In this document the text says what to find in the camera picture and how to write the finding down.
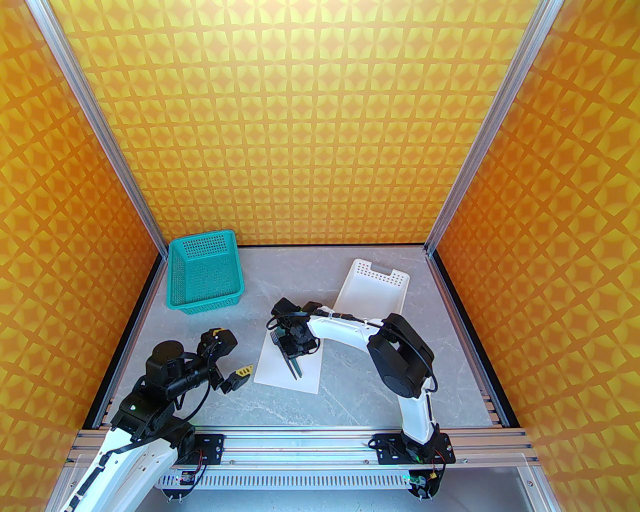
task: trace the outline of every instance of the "white basket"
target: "white basket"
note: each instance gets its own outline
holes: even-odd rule
[[[355,259],[333,309],[358,318],[386,318],[402,313],[409,274]]]

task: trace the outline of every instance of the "marble table surface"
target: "marble table surface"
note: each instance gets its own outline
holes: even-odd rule
[[[186,315],[166,306],[166,273],[122,374],[114,406],[144,373],[153,347],[166,339],[195,351],[200,334],[231,329],[238,346],[218,361],[223,375],[257,364],[271,308],[285,296],[304,305],[335,302],[355,258],[410,275],[403,316],[435,353],[440,389],[432,396],[436,420],[446,427],[491,426],[480,391],[420,246],[240,248],[245,292],[236,306]],[[204,386],[184,401],[185,416],[200,402]],[[211,392],[191,421],[198,426],[363,426],[399,428],[397,397],[382,383],[368,354],[327,341],[317,395],[270,387],[250,380],[235,392]]]

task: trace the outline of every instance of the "teal basket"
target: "teal basket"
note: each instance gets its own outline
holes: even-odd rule
[[[169,244],[166,305],[187,315],[238,304],[244,280],[230,229],[178,238]]]

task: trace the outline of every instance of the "black mounting plate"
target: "black mounting plate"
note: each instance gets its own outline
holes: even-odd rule
[[[440,452],[444,458],[436,453],[433,459],[425,462],[425,464],[453,464],[456,461],[449,435],[444,432],[436,432],[429,444],[434,452]],[[369,448],[376,451],[378,464],[381,466],[419,464],[407,454],[406,445],[400,432],[397,434],[374,434],[371,441],[369,441]]]
[[[180,465],[197,466],[202,450],[202,464],[219,466],[225,451],[225,437],[222,434],[196,434],[193,451]]]

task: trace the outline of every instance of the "orange patterned wall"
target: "orange patterned wall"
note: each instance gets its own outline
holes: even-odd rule
[[[638,41],[565,2],[438,247],[568,511],[640,510]]]
[[[0,508],[41,510],[156,249],[22,0],[0,0]]]
[[[423,242],[536,0],[53,0],[168,239]]]

